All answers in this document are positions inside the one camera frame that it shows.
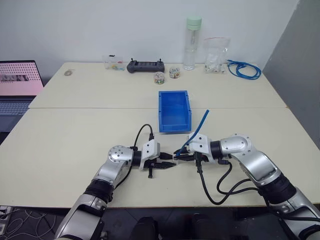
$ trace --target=laptop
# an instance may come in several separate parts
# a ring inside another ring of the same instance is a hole
[[[0,61],[0,132],[14,128],[43,88],[35,61]]]

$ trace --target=white table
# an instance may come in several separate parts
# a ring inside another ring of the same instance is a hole
[[[158,108],[158,91],[187,90],[191,108],[284,108],[285,103],[262,74],[246,80],[231,73],[204,73],[204,65],[169,77],[157,85],[153,73],[115,71],[102,63],[67,62],[56,72],[30,108]],[[65,76],[67,70],[73,74]]]
[[[157,109],[29,109],[0,145],[0,205],[70,208],[114,145],[132,146],[140,126],[153,126],[161,151],[172,153],[186,140],[185,134],[159,134]],[[204,109],[192,109],[192,129]],[[287,108],[211,109],[201,131],[220,140],[234,133],[248,134],[290,181],[313,202],[320,202],[320,152]],[[148,140],[145,129],[138,146]],[[222,189],[246,178],[239,165]],[[203,164],[212,197],[227,166]],[[133,169],[114,191],[109,207],[213,206],[207,199],[193,162],[170,169]],[[231,196],[223,206],[259,206],[256,192]]]

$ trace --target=water bottle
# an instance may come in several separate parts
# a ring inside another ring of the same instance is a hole
[[[185,70],[193,70],[196,67],[196,53],[201,22],[202,18],[199,16],[190,16],[186,20],[187,30],[183,58],[183,68]]]

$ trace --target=blue plastic bin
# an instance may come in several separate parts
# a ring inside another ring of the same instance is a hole
[[[188,91],[159,91],[159,132],[191,131]]]

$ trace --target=green bottle cap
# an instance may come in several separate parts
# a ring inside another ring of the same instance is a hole
[[[201,27],[202,18],[199,16],[189,16],[186,19],[186,25],[189,30],[199,30]]]

